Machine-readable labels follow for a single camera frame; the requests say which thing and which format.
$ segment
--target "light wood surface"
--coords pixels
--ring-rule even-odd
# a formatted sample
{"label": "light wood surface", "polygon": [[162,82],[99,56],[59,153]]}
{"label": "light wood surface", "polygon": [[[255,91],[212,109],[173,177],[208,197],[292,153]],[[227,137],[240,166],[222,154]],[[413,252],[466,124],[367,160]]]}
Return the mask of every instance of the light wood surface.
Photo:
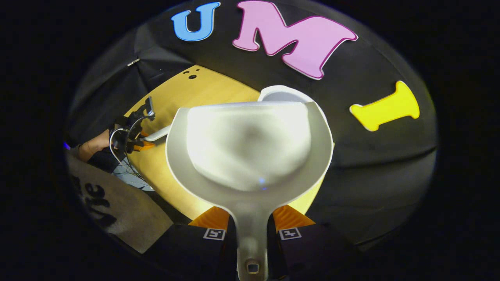
{"label": "light wood surface", "polygon": [[[204,105],[256,102],[260,93],[232,78],[194,65],[175,75],[138,101],[125,116],[137,110],[151,96],[156,113],[154,121],[143,120],[145,133],[152,134],[172,123],[179,108]],[[129,155],[130,161],[151,187],[169,204],[185,216],[194,220],[213,207],[188,193],[177,183],[167,165],[165,156],[166,136],[157,141],[155,147]],[[302,197],[289,205],[305,214],[313,202],[323,179]]]}

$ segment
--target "pink letter m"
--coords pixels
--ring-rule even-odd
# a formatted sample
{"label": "pink letter m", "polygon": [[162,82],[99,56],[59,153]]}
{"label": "pink letter m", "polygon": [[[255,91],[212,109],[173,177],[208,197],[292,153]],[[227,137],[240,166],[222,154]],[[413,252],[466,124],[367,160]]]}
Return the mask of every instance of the pink letter m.
{"label": "pink letter m", "polygon": [[312,79],[323,78],[323,65],[342,42],[358,39],[347,27],[317,15],[287,26],[271,2],[243,1],[237,6],[243,9],[243,20],[239,38],[233,40],[233,46],[257,51],[260,48],[256,42],[257,31],[268,56],[274,56],[296,42],[293,50],[281,58],[289,67]]}

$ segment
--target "white plastic scoop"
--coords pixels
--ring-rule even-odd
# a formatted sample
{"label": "white plastic scoop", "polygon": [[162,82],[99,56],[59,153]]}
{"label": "white plastic scoop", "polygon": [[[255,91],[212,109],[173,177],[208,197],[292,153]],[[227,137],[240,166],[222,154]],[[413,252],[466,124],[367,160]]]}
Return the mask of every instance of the white plastic scoop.
{"label": "white plastic scoop", "polygon": [[233,217],[239,279],[264,281],[269,216],[325,175],[333,148],[315,102],[227,103],[180,108],[166,159],[182,187]]}

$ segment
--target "person's hand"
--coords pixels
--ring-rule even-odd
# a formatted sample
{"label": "person's hand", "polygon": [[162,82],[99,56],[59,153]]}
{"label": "person's hand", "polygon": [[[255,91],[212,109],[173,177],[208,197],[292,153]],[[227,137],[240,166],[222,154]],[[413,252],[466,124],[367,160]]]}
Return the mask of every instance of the person's hand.
{"label": "person's hand", "polygon": [[100,135],[89,140],[87,143],[88,143],[88,148],[93,153],[96,153],[98,151],[103,150],[104,148],[109,147],[110,146],[110,130],[107,129],[107,130],[103,131]]}

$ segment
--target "gray sleeve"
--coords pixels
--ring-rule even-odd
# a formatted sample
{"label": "gray sleeve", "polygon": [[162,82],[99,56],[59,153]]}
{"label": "gray sleeve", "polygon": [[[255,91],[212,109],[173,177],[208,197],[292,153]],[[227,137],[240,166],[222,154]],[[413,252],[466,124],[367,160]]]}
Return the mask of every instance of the gray sleeve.
{"label": "gray sleeve", "polygon": [[108,233],[143,254],[173,224],[142,190],[77,158],[70,149],[70,176],[89,214]]}

